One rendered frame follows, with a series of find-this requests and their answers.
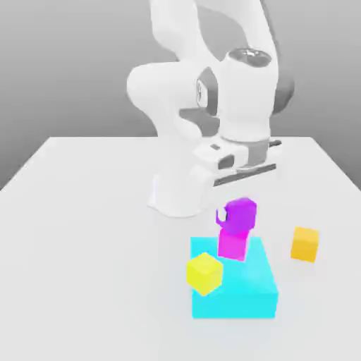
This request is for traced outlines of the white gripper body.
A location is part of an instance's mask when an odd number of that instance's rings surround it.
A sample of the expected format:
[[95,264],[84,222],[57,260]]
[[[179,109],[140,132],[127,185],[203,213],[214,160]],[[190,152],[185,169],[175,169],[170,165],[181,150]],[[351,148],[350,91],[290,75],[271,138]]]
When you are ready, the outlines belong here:
[[248,169],[223,169],[214,175],[212,202],[238,197],[264,197],[279,191],[279,168],[276,163],[265,163]]

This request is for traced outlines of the small magenta cube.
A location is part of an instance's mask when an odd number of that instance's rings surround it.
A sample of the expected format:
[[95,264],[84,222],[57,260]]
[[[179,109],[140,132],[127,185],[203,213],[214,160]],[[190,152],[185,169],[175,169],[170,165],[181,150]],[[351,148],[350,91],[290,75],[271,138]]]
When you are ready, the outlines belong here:
[[231,234],[221,229],[218,242],[218,256],[244,262],[247,256],[249,231]]

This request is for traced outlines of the small yellow cube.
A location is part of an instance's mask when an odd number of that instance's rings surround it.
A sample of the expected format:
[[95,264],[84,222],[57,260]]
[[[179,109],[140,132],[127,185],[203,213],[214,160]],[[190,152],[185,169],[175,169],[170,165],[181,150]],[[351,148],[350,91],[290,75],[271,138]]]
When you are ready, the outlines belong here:
[[210,254],[203,252],[187,263],[186,281],[201,296],[206,296],[222,284],[223,272],[223,264]]

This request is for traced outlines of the small orange cube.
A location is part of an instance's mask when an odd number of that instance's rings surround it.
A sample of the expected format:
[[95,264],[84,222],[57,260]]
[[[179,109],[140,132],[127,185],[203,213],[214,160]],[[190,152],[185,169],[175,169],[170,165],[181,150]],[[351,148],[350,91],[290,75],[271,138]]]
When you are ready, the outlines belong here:
[[293,259],[314,263],[318,245],[319,231],[310,228],[295,227],[290,256]]

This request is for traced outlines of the large cyan box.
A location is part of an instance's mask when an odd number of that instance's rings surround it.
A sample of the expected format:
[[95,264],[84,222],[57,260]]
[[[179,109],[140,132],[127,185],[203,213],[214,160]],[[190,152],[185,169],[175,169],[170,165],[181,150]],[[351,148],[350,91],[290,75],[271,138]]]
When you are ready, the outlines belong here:
[[222,284],[206,296],[192,292],[195,319],[272,319],[279,292],[262,239],[251,237],[244,262],[217,256],[218,238],[192,237],[190,256],[206,252],[223,264]]

